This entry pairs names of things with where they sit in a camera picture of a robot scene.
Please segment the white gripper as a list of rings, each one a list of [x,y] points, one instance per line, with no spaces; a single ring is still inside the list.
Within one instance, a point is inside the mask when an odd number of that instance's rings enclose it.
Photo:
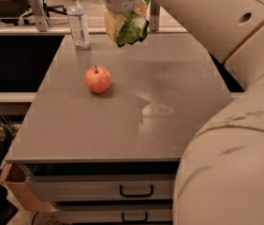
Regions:
[[[147,18],[147,4],[144,0],[103,0],[104,23],[110,40],[116,42],[125,24],[125,14],[135,9],[144,19]]]

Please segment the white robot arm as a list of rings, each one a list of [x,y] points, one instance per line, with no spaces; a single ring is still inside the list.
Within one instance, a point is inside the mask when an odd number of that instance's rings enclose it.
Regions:
[[[103,0],[114,13],[137,0]],[[155,0],[236,80],[183,153],[174,225],[264,225],[264,0]]]

